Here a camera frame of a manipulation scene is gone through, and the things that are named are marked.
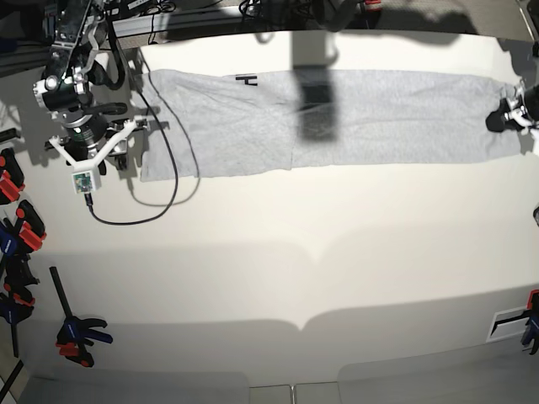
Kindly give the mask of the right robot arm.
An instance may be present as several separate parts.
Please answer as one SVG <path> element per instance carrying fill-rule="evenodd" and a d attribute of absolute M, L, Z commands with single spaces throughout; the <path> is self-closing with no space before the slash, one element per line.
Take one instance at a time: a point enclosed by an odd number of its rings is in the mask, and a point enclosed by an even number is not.
<path fill-rule="evenodd" d="M 116 1 L 60 1 L 49 60 L 33 86 L 38 105 L 67 133 L 58 144 L 76 162 L 93 157 L 103 139 L 123 128 L 108 118 L 125 114 L 127 105 L 101 104 L 92 93 L 95 87 L 117 91 L 125 82 L 112 16 L 117 5 Z"/>

